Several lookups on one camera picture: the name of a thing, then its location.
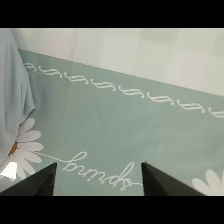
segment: flower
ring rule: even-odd
[[[41,163],[42,159],[34,152],[43,149],[43,145],[38,142],[33,142],[41,136],[40,131],[29,131],[35,123],[33,118],[27,119],[20,127],[16,138],[17,149],[13,155],[6,158],[1,167],[3,170],[10,162],[17,163],[17,175],[23,180],[26,178],[25,171],[32,175],[35,173],[29,162]]]
[[[224,196],[224,172],[222,179],[219,179],[218,175],[212,171],[206,171],[207,184],[202,180],[194,178],[192,180],[194,188],[207,196]]]

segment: swirl motif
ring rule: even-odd
[[[224,118],[224,111],[212,112],[212,108],[211,107],[208,108],[208,111],[215,117]]]
[[[62,74],[61,74],[58,70],[56,70],[56,69],[42,70],[42,69],[41,69],[41,66],[39,66],[38,68],[39,68],[39,70],[40,70],[41,72],[43,72],[45,75],[59,75],[60,78],[62,78]]]
[[[67,76],[67,73],[65,72],[64,73],[64,76],[71,82],[79,82],[79,81],[85,81],[86,84],[88,84],[88,80],[84,77],[84,76],[81,76],[81,75],[74,75],[74,76]]]
[[[113,88],[113,91],[116,91],[116,88],[115,88],[115,86],[112,84],[112,83],[110,83],[110,82],[100,82],[100,83],[94,83],[93,81],[93,79],[91,79],[90,80],[91,81],[91,83],[93,84],[93,85],[95,85],[97,88]]]
[[[168,97],[168,96],[155,96],[155,97],[152,97],[152,96],[150,96],[149,92],[147,93],[147,96],[148,96],[149,99],[151,99],[154,102],[159,102],[159,103],[161,103],[161,102],[170,102],[170,104],[172,106],[174,105],[173,100],[171,100],[171,98]]]
[[[205,113],[205,109],[198,103],[181,104],[180,100],[177,100],[177,104],[180,105],[185,110],[198,110],[201,109],[202,113]]]
[[[36,67],[31,63],[24,63],[25,68],[33,68],[34,71],[37,71]]]
[[[121,86],[119,85],[118,86],[118,89],[123,92],[125,95],[129,95],[129,96],[132,96],[132,95],[142,95],[141,98],[144,98],[144,94],[142,93],[141,90],[139,89],[127,89],[127,90],[124,90],[124,89],[121,89]]]

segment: plaid pattern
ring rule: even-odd
[[[16,37],[25,50],[224,95],[224,29],[16,29]]]

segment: black object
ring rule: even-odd
[[[142,163],[145,196],[204,196],[148,163]]]
[[[0,196],[53,196],[57,163],[38,171],[0,193]]]

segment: light blue cloth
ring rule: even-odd
[[[19,125],[34,108],[29,75],[12,33],[0,28],[0,165],[16,140]]]

